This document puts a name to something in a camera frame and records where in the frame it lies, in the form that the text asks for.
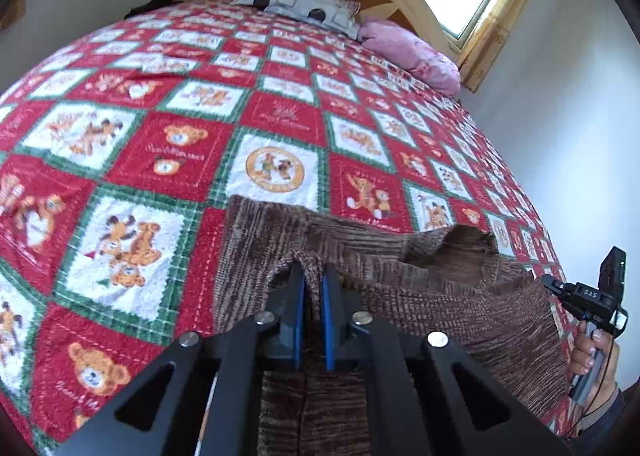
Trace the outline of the right forearm in dark sleeve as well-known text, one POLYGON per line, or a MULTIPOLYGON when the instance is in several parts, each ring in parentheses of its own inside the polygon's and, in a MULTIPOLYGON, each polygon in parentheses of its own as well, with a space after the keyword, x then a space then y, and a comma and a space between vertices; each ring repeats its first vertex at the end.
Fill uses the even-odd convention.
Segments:
POLYGON ((596 410, 578 422, 578 436, 568 441, 573 455, 588 456, 604 447, 608 434, 626 406, 623 393, 615 388, 612 395, 596 410))

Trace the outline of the person's right hand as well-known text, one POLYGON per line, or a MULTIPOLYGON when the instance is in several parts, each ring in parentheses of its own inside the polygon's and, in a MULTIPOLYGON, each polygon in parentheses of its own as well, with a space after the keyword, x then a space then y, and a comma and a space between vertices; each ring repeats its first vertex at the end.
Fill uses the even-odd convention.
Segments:
POLYGON ((614 338, 601 329, 587 332, 588 323, 582 320, 570 352, 570 376, 596 375, 584 407, 587 415, 600 407, 618 388, 615 374, 620 347, 614 338))

